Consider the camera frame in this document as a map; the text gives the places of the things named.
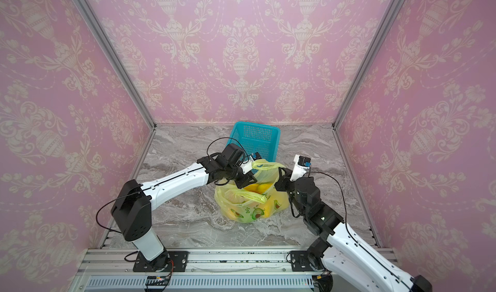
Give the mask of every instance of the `black mounting plate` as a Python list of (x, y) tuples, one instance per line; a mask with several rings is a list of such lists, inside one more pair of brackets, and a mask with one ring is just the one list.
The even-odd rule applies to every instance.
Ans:
[(294, 272), (313, 272), (313, 268), (308, 261), (307, 251), (291, 251), (290, 252), (291, 269)]
[[(174, 264), (174, 273), (184, 273), (186, 270), (186, 265), (188, 263), (188, 252), (187, 251), (166, 251), (169, 253), (169, 258)], [(138, 257), (136, 257), (136, 262), (134, 262), (133, 272), (135, 273), (145, 273), (145, 272), (156, 272), (160, 269), (158, 273), (170, 273), (172, 263), (167, 263), (161, 265), (160, 267), (154, 266), (148, 262), (141, 252), (138, 252)]]

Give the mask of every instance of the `robotic arm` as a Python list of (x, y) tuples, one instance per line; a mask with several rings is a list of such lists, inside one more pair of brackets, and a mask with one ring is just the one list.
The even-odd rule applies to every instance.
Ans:
[[(170, 261), (151, 228), (152, 210), (187, 190), (222, 179), (233, 180), (238, 188), (255, 183), (251, 162), (260, 157), (258, 153), (252, 156), (245, 161), (243, 150), (229, 144), (223, 152), (198, 159), (182, 171), (142, 184), (136, 180), (124, 184), (111, 213), (124, 239), (138, 248), (138, 259), (150, 266), (149, 271), (164, 269)], [(309, 167), (310, 158), (295, 156), (293, 170), (280, 168), (275, 188), (288, 193), (308, 229), (319, 237), (307, 250), (311, 267), (333, 271), (363, 292), (431, 292), (432, 286), (424, 277), (412, 277), (392, 265), (321, 201), (313, 177), (303, 177)]]

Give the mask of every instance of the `translucent green bag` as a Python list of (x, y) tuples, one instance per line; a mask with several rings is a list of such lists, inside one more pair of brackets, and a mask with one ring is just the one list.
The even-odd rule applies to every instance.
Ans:
[(215, 201), (220, 206), (222, 214), (227, 218), (248, 223), (258, 218), (268, 218), (272, 214), (289, 207), (288, 194), (278, 192), (274, 184), (279, 180), (279, 167), (284, 165), (258, 159), (252, 168), (257, 170), (254, 177), (257, 184), (268, 184), (263, 192), (251, 192), (238, 189), (234, 181), (215, 187)]

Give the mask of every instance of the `floral wallpaper pattern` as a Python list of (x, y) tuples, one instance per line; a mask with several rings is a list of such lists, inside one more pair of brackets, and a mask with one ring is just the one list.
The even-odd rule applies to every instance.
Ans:
[(0, 0), (0, 12), (0, 278), (61, 292), (149, 129), (71, 0)]
[(435, 290), (496, 289), (494, 0), (406, 0), (340, 136), (384, 245)]
[(88, 0), (157, 123), (333, 122), (389, 0)]

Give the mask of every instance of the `blue basket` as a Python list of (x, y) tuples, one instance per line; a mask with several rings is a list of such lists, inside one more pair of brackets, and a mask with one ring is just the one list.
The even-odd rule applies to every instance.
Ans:
[[(263, 159), (275, 162), (281, 130), (277, 127), (250, 122), (237, 122), (231, 132), (231, 138), (239, 140), (248, 155), (258, 152)], [(238, 144), (229, 139), (227, 144)]]

